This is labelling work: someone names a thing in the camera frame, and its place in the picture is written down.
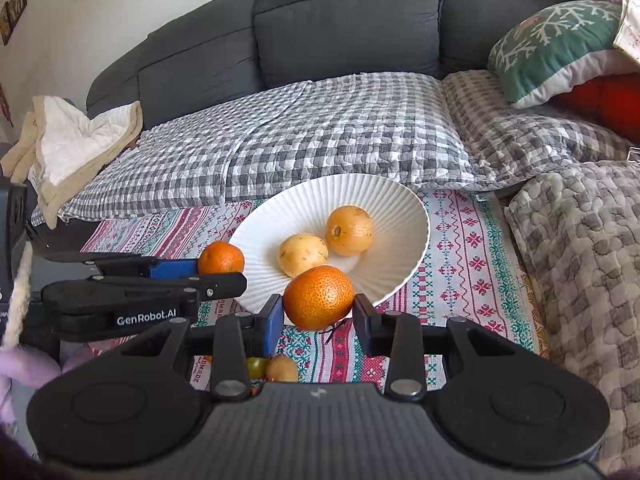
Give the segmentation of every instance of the white plate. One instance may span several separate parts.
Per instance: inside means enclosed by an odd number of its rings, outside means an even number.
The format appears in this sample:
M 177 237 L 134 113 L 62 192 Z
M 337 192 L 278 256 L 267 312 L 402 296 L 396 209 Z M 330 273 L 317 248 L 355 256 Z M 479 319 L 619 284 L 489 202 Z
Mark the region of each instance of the white plate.
M 271 294 L 282 294 L 290 282 L 277 261 L 282 241 L 295 233 L 324 239 L 327 218 L 343 205 L 356 205 L 369 213 L 373 244 L 358 256 L 330 251 L 326 264 L 345 272 L 355 291 L 366 294 L 374 306 L 395 294 L 424 258 L 430 237 L 427 211 L 402 184 L 382 176 L 346 173 L 291 187 L 268 199 L 238 226 L 230 243 L 244 254 L 247 279 L 238 303 L 255 314 Z

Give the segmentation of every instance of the white fuzzy cord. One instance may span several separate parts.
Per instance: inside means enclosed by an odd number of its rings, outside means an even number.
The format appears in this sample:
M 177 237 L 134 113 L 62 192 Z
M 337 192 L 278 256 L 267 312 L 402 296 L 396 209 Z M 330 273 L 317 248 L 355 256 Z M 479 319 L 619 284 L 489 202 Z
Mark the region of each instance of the white fuzzy cord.
M 27 241 L 18 266 L 18 275 L 14 280 L 14 290 L 9 300 L 9 314 L 2 336 L 2 346 L 0 349 L 8 350 L 18 346 L 20 334 L 22 333 L 22 323 L 29 309 L 31 299 L 31 262 L 33 260 L 33 247 Z

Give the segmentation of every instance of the brown fruit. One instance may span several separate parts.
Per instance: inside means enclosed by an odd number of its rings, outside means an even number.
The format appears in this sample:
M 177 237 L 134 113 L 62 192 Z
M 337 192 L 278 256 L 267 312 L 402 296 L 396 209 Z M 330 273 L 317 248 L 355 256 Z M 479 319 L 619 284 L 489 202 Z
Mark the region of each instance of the brown fruit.
M 271 383 L 297 383 L 298 366 L 286 355 L 276 355 L 267 364 L 265 377 Z
M 302 330 L 324 330 L 346 316 L 353 303 L 353 286 L 331 266 L 303 272 L 289 282 L 282 304 L 291 322 Z
M 310 233 L 291 235 L 278 248 L 278 264 L 290 278 L 324 264 L 328 256 L 329 249 L 324 240 Z
M 373 220 L 354 205 L 343 205 L 329 215 L 324 228 L 329 248 L 340 256 L 363 253 L 373 243 Z
M 242 272 L 243 270 L 244 254 L 235 245 L 228 242 L 209 244 L 198 258 L 199 274 Z

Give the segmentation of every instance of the gray checkered fabric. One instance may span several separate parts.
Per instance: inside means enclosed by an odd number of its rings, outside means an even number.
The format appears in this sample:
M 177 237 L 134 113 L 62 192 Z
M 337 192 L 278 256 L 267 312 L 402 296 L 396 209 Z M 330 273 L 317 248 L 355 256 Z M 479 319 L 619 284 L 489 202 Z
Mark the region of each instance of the gray checkered fabric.
M 63 205 L 98 221 L 268 198 L 310 178 L 372 173 L 413 190 L 500 189 L 626 157 L 618 136 L 551 107 L 514 110 L 487 71 L 444 81 L 371 73 L 302 82 L 156 126 Z M 42 222 L 34 212 L 34 224 Z
M 545 306 L 553 359 L 609 403 L 600 467 L 640 466 L 640 165 L 541 175 L 505 213 Z

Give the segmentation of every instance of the patterned tablecloth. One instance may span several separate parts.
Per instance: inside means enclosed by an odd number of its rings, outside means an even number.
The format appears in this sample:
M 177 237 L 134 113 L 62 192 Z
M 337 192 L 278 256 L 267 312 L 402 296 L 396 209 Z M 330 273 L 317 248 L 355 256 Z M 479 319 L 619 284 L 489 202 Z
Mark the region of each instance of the patterned tablecloth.
M 447 317 L 465 316 L 524 348 L 544 354 L 542 324 L 533 307 L 528 278 L 519 266 L 492 193 L 465 195 L 452 190 L 429 191 L 420 198 L 430 215 L 431 241 L 424 260 L 408 283 L 380 310 L 400 310 L 423 324 L 444 325 Z M 84 251 L 130 251 L 163 258 L 194 258 L 216 240 L 229 240 L 234 230 L 262 201 L 188 208 L 144 218 L 107 220 L 100 224 Z M 241 310 L 234 300 L 203 303 L 197 325 Z M 362 353 L 348 320 L 328 334 L 284 329 L 278 353 L 298 364 L 301 381 L 369 381 L 384 384 L 387 358 Z M 123 339 L 92 344 L 94 352 Z M 441 359 L 425 356 L 427 384 L 445 383 Z M 210 358 L 196 358 L 191 383 L 208 385 Z

